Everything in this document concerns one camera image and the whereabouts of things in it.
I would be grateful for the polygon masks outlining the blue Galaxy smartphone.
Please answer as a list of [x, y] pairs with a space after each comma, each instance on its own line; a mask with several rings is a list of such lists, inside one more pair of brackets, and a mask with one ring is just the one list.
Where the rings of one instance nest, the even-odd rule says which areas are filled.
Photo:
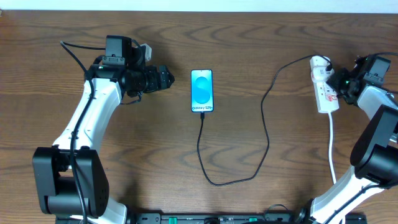
[[194, 113], [214, 110], [213, 72], [210, 69], [191, 71], [191, 111]]

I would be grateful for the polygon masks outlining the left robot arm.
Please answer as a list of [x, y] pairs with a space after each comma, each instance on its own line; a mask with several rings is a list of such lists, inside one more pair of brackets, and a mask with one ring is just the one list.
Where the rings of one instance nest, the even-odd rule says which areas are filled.
[[90, 67], [83, 69], [81, 100], [62, 134], [49, 147], [38, 147], [32, 158], [39, 206], [57, 223], [134, 223], [128, 207], [109, 194], [109, 182], [99, 153], [115, 109], [129, 96], [171, 87], [174, 76], [164, 66], [150, 64], [147, 44], [108, 35]]

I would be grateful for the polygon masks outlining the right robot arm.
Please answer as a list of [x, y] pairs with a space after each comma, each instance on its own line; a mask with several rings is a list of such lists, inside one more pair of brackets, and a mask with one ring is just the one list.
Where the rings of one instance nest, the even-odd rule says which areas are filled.
[[397, 186], [397, 101], [383, 88], [391, 62], [387, 52], [358, 57], [352, 70], [335, 72], [327, 58], [310, 60], [318, 100], [342, 98], [369, 118], [350, 155], [348, 171], [323, 195], [311, 199], [298, 223], [340, 223], [361, 202]]

